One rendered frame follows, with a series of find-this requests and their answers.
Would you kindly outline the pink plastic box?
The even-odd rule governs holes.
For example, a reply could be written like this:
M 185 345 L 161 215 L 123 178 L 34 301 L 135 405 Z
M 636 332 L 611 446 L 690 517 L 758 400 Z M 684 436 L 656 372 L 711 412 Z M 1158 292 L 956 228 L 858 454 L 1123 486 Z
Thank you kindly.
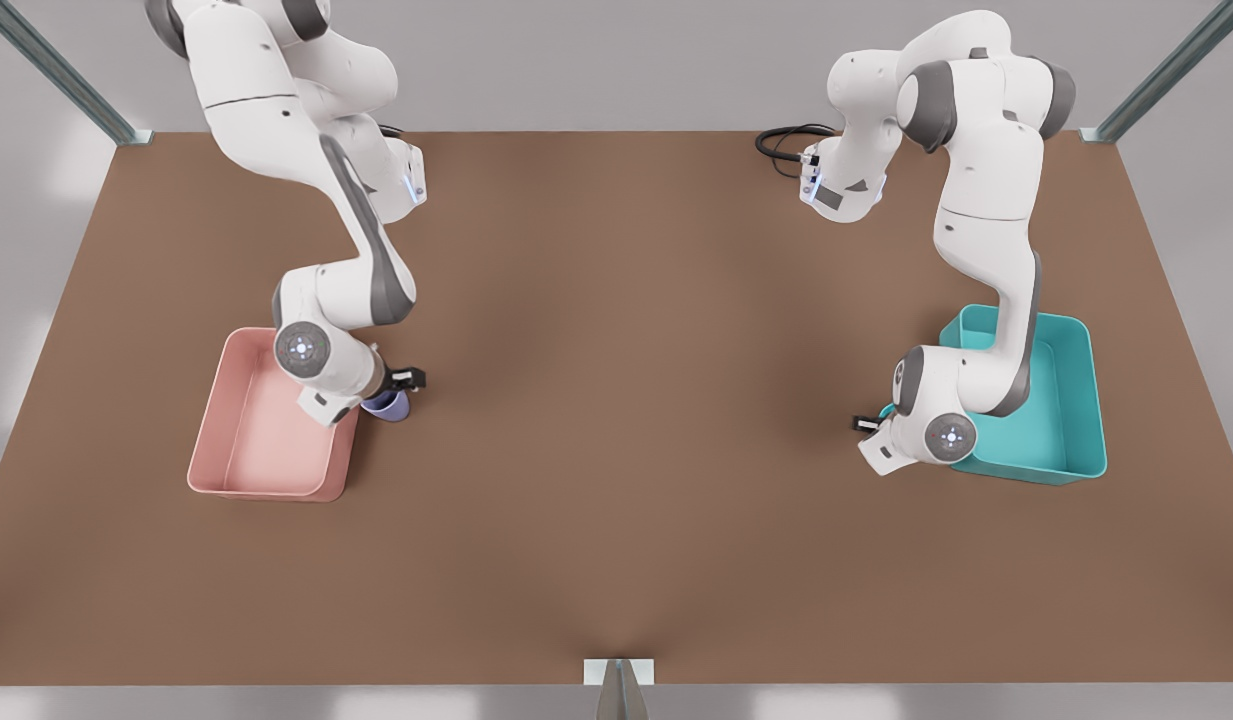
M 227 338 L 194 454 L 187 486 L 250 501 L 326 503 L 345 491 L 359 411 L 323 427 L 298 406 L 301 383 L 272 358 L 272 328 Z

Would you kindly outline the teal plastic box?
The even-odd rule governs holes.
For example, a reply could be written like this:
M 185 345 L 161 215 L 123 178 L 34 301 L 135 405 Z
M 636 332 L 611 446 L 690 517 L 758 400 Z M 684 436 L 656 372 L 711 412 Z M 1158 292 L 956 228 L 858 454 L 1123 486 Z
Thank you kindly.
M 1039 313 L 1030 397 L 1006 418 L 972 415 L 978 441 L 954 464 L 964 473 L 1064 486 L 1108 470 L 1090 330 L 1073 316 Z

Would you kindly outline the silver frame post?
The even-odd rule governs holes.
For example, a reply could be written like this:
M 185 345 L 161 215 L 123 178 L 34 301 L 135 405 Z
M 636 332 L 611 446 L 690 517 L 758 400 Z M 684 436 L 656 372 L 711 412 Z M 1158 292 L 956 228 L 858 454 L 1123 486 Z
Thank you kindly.
M 596 720 L 651 720 L 642 697 L 653 685 L 653 660 L 584 660 L 584 685 L 598 685 Z
M 116 145 L 149 145 L 153 141 L 153 131 L 132 127 L 9 0 L 0 0 L 0 36 Z
M 1142 79 L 1141 85 L 1110 111 L 1108 117 L 1099 126 L 1079 129 L 1079 138 L 1084 143 L 1120 141 L 1232 32 L 1233 0 L 1219 0 L 1218 5 L 1157 64 L 1155 69 Z

